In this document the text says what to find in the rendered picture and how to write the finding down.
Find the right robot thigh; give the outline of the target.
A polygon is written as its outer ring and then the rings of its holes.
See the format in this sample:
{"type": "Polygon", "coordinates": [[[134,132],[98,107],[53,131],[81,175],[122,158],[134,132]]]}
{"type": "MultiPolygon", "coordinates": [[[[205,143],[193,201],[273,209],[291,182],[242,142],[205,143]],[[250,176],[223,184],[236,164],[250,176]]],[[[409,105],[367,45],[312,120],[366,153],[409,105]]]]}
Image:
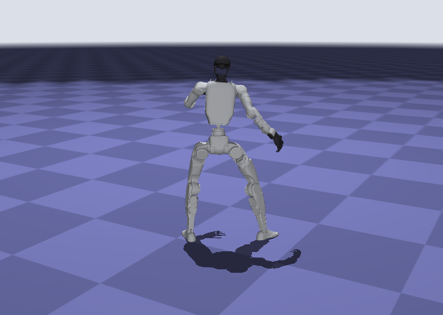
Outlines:
{"type": "MultiPolygon", "coordinates": [[[[256,183],[259,185],[257,172],[255,170],[255,166],[251,159],[248,158],[246,152],[242,149],[242,147],[233,142],[228,142],[229,144],[229,152],[228,155],[236,162],[239,166],[240,172],[244,175],[248,184],[245,187],[245,193],[252,197],[253,194],[251,192],[251,186],[256,183]]],[[[260,186],[260,185],[259,185],[260,186]]]]}

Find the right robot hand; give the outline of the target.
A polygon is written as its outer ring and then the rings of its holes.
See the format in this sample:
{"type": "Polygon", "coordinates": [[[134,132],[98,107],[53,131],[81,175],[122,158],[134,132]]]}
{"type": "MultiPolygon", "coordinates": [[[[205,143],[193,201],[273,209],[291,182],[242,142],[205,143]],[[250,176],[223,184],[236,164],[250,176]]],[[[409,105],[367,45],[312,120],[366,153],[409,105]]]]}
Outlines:
{"type": "Polygon", "coordinates": [[[282,149],[282,136],[279,135],[277,132],[275,133],[275,136],[273,137],[272,134],[267,134],[269,136],[270,139],[274,140],[275,145],[277,146],[278,150],[276,152],[279,152],[282,149]]]}

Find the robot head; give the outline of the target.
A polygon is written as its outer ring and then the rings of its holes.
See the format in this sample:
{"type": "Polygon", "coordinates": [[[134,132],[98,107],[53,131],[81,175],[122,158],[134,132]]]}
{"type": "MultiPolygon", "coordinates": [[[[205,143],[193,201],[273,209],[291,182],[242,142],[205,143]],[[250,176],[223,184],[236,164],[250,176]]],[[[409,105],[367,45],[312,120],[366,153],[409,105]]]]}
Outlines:
{"type": "Polygon", "coordinates": [[[217,79],[214,82],[227,82],[226,76],[228,74],[229,68],[230,68],[229,58],[224,55],[218,56],[214,62],[214,71],[215,71],[215,75],[217,76],[217,79]],[[227,69],[226,75],[217,75],[217,72],[216,72],[217,67],[219,67],[220,69],[226,68],[227,69]]]}

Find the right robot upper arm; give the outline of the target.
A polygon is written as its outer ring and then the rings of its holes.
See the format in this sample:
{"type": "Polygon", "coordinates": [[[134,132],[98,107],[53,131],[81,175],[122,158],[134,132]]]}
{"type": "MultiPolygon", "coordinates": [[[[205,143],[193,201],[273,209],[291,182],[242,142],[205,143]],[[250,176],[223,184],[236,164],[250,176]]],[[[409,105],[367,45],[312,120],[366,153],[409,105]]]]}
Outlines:
{"type": "Polygon", "coordinates": [[[248,91],[244,85],[235,85],[236,86],[236,96],[240,98],[242,105],[246,110],[246,117],[249,119],[254,119],[256,117],[254,111],[252,110],[252,102],[248,91]]]}

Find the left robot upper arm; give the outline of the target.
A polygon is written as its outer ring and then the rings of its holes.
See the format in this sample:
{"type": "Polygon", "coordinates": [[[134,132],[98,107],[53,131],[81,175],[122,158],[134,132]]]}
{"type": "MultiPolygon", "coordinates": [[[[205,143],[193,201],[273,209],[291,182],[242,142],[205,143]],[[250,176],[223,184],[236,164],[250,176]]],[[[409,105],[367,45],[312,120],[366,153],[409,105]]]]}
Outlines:
{"type": "Polygon", "coordinates": [[[193,90],[190,92],[188,99],[185,102],[185,106],[187,108],[192,109],[196,104],[196,100],[199,96],[202,96],[206,91],[207,82],[198,82],[196,83],[193,90]]]}

